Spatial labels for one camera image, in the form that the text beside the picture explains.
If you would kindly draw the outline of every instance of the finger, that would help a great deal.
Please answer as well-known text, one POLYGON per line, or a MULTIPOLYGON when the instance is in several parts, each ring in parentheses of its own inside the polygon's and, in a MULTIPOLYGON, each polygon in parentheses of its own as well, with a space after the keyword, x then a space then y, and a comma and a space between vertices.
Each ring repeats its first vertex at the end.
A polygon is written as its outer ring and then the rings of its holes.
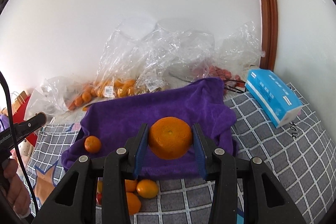
POLYGON ((6 166, 6 168, 3 171, 3 175, 6 179, 10 179, 15 176, 17 171, 17 161, 13 159, 9 159, 9 162, 6 166))
POLYGON ((30 199, 30 195, 27 191, 27 198, 26 198, 26 203, 25 205, 23 206, 23 209, 22 209, 22 214, 21 215, 25 215, 27 212, 28 212, 28 209, 30 207, 30 203, 31 203, 31 199, 30 199))
POLYGON ((24 186, 19 176, 18 175, 14 176, 12 178, 12 182, 10 184, 8 195, 7 195, 7 199, 9 203, 14 204, 15 200, 19 196, 19 193, 22 187, 24 186))
POLYGON ((26 200, 27 200, 26 188, 22 187, 14 203, 14 207, 13 207, 14 212, 16 212, 19 215, 24 215, 26 213, 26 211, 24 211, 26 200))

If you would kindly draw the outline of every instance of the price label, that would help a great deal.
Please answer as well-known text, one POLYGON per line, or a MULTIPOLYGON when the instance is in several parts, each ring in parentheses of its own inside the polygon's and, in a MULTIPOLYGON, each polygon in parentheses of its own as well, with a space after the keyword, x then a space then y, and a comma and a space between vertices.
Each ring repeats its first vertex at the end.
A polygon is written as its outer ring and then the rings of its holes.
POLYGON ((158 83, 146 83, 146 87, 148 88, 149 92, 153 92, 154 90, 161 87, 158 83))
POLYGON ((104 97, 115 98, 113 86, 107 85, 104 89, 104 97))

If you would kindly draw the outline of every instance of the plastic bag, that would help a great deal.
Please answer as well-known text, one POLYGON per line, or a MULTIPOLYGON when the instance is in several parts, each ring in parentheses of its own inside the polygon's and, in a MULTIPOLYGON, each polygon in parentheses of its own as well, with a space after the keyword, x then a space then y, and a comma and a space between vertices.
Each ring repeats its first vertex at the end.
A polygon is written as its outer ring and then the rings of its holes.
POLYGON ((174 37, 179 48, 167 73, 187 82, 207 77, 213 63, 214 36, 191 29, 177 32, 174 37))
POLYGON ((175 33, 170 33, 157 24, 154 31, 144 38, 144 45, 144 66, 136 87, 145 92, 164 89, 166 83, 163 75, 177 57, 180 41, 176 39, 175 33))
POLYGON ((263 56, 265 52, 262 51, 261 43, 256 38, 255 26, 250 21, 216 45, 214 62, 209 67, 209 76, 219 77, 224 81, 226 87, 224 94, 227 90, 236 90, 237 87, 243 89, 245 82, 241 80, 240 75, 251 65, 258 63, 263 56))
POLYGON ((240 75, 245 68, 259 64, 264 56, 254 23, 249 21, 216 45, 213 65, 240 75))
POLYGON ((113 32, 105 43, 94 82, 98 97, 125 97, 137 93, 135 82, 143 71, 143 40, 132 38, 120 30, 113 32))
POLYGON ((82 107, 94 97, 96 97, 95 90, 90 83, 81 84, 62 76, 45 79, 43 84, 34 89, 31 94, 25 120, 41 111, 48 116, 55 117, 68 110, 82 107))

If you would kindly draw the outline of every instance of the tissue box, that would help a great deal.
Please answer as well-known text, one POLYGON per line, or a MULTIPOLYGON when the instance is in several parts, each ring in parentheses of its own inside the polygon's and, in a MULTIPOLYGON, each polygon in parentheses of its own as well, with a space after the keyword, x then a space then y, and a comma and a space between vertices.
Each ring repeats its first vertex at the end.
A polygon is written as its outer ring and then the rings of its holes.
POLYGON ((295 93, 270 70, 250 70, 245 86, 276 128, 294 120, 302 108, 295 93))

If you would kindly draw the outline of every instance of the gray checkered blanket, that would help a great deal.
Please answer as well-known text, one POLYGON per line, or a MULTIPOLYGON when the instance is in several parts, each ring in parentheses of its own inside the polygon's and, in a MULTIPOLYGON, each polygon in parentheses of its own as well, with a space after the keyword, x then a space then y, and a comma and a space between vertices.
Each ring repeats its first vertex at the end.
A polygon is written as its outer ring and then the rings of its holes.
MULTIPOLYGON (((279 129, 273 126, 249 93, 227 100, 225 104, 237 115, 232 135, 239 146, 238 157, 262 158, 286 188, 306 222, 318 223, 335 199, 335 144, 311 105, 292 85, 289 86, 304 107, 293 122, 279 129)), ((35 184, 36 168, 45 172, 54 164, 54 183, 59 182, 64 170, 58 158, 74 142, 78 130, 78 124, 43 128, 27 167, 32 185, 35 184)), ((243 210, 242 181, 237 183, 238 209, 243 210)), ((208 223, 213 182, 181 179, 157 181, 157 184, 160 189, 158 196, 140 198, 141 211, 131 216, 132 223, 208 223)), ((101 223, 101 207, 96 208, 96 223, 101 223)))

